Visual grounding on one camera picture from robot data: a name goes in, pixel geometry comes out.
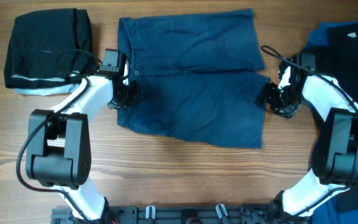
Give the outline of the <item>navy blue shorts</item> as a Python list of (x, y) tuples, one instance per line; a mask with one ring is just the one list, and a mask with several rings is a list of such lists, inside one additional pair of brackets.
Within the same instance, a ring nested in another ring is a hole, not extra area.
[(269, 79), (251, 9), (211, 14), (122, 17), (118, 49), (137, 83), (138, 104), (118, 125), (142, 134), (261, 148)]

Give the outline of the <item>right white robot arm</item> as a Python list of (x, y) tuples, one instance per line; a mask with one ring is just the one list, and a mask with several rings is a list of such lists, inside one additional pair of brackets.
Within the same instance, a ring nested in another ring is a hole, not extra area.
[(290, 118), (296, 105), (311, 105), (323, 120), (315, 144), (311, 169), (293, 187), (281, 191), (266, 212), (269, 221), (299, 222), (330, 198), (358, 188), (358, 104), (335, 78), (312, 75), (301, 84), (268, 83), (260, 100), (275, 114)]

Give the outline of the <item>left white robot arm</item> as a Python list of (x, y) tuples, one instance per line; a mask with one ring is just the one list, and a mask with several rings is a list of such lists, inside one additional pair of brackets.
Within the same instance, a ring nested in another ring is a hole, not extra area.
[(50, 110), (34, 110), (28, 137), (17, 157), (19, 182), (35, 192), (60, 194), (72, 209), (75, 223), (111, 223), (108, 201), (89, 177), (89, 123), (104, 105), (123, 109), (138, 100), (135, 81), (92, 75), (83, 77), (60, 104)]

